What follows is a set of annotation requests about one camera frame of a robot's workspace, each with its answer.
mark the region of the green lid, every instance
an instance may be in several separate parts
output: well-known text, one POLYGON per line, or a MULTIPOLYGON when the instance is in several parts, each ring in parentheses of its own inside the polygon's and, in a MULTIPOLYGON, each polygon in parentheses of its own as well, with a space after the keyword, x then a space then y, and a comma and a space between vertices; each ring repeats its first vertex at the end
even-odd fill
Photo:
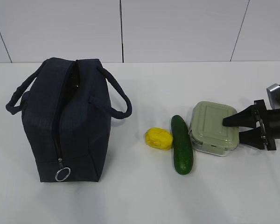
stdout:
POLYGON ((239 143, 239 129, 225 127, 222 122, 224 118, 236 113, 237 111, 228 105, 199 102, 193 110, 190 127, 194 148, 220 156, 235 149, 239 143))

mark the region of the lunch bag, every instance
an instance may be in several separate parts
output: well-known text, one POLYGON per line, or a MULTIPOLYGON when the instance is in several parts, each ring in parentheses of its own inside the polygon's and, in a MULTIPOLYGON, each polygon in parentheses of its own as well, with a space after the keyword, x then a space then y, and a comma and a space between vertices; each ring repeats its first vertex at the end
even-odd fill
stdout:
POLYGON ((99 181, 111 117, 132 114, 129 98, 98 59, 44 61, 17 88, 6 109, 22 112, 41 182, 99 181), (125 100, 126 112, 111 107, 106 79, 125 100))

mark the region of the cucumber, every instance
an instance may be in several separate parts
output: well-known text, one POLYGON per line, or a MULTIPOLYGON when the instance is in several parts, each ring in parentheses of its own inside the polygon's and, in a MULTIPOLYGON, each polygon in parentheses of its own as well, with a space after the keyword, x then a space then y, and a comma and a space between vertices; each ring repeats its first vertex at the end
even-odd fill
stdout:
POLYGON ((188 174, 193 167, 193 149, 188 127, 181 116, 175 115, 171 119, 173 135, 173 160, 177 173, 188 174))

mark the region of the yellow object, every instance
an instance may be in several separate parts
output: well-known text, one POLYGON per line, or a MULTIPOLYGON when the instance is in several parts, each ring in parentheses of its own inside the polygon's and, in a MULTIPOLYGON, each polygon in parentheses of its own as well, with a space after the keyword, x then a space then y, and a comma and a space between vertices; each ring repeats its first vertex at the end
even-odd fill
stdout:
POLYGON ((168 150, 172 146, 173 137, 168 131, 153 127, 146 132, 145 141, 153 148, 168 150))

